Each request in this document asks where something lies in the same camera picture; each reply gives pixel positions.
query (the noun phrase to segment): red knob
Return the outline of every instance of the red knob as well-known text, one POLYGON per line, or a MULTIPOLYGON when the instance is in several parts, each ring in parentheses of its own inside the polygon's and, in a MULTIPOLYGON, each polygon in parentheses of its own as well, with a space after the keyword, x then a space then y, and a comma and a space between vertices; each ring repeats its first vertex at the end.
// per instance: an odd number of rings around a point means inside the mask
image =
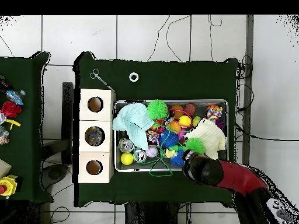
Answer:
POLYGON ((4 193, 7 190, 5 185, 0 185, 0 194, 4 193))

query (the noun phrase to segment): white ring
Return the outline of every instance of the white ring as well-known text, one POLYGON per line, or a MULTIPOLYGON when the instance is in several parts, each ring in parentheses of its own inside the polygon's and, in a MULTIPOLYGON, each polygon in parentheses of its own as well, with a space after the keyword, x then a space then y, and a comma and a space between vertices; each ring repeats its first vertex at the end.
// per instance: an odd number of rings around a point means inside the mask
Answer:
POLYGON ((136 81, 138 81, 139 76, 137 73, 132 72, 128 78, 130 79, 131 82, 136 82, 136 81))

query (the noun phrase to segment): scissors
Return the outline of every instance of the scissors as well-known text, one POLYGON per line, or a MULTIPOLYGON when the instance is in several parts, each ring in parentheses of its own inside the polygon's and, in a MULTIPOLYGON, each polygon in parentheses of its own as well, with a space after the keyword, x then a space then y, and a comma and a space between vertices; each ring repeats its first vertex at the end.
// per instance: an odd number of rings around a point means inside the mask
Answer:
POLYGON ((90 74, 90 77, 91 77, 91 79, 98 78, 102 83, 104 83, 105 86, 107 86, 109 89, 114 91, 112 87, 110 87, 101 77, 99 77, 99 70, 98 69, 94 69, 92 71, 92 73, 90 74))

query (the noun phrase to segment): green string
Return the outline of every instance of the green string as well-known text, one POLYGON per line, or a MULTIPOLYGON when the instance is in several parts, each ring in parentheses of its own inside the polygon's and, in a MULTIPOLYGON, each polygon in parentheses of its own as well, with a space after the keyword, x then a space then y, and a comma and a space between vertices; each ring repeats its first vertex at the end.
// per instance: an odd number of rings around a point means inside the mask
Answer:
MULTIPOLYGON (((175 130, 175 129, 172 129, 170 126, 169 126, 169 128, 168 128, 168 127, 166 127, 166 126, 164 126, 164 125, 158 124, 156 121, 155 121, 155 125, 158 125, 158 126, 160 126, 160 127, 164 127, 164 128, 166 128, 166 129, 169 131, 167 137, 165 138, 165 140, 163 141, 163 143, 161 143, 161 146, 160 146, 160 147, 159 147, 158 145, 150 145, 150 146, 157 147, 157 148, 159 149, 160 157, 159 157, 158 159, 156 159, 156 160, 151 160, 150 162, 139 162, 139 161, 136 161, 136 162, 139 163, 139 164, 149 164, 149 163, 153 163, 153 162, 155 162, 155 164, 152 165, 151 170, 148 172, 148 173, 149 173, 151 176, 153 176, 153 177, 166 177, 166 176, 172 176, 172 175, 173 175, 172 170, 171 170, 171 169, 169 168, 169 166, 167 166, 167 164, 163 161, 164 150, 163 150, 163 148, 162 148, 162 145, 164 144, 164 142, 165 142, 166 139, 168 138, 170 132, 171 132, 171 131, 176 131, 176 130, 175 130), (164 166, 169 170, 169 172, 170 172, 169 174, 156 175, 156 174, 153 174, 153 173, 152 173, 153 168, 155 167, 155 165, 158 163, 159 160, 160 160, 160 161, 164 164, 164 166)), ((134 149, 133 149, 133 156, 134 156, 134 158, 135 158, 135 151, 138 150, 138 149, 140 149, 140 148, 135 148, 135 146, 134 146, 134 149)))

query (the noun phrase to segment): red flower toy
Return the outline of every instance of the red flower toy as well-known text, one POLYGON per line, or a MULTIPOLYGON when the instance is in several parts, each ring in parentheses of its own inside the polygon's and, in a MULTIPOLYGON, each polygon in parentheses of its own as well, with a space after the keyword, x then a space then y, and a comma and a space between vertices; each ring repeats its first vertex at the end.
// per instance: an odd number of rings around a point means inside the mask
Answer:
POLYGON ((1 112, 6 116, 10 118, 14 118, 22 111, 20 106, 17 106, 15 103, 12 103, 10 101, 6 101, 2 108, 1 112))

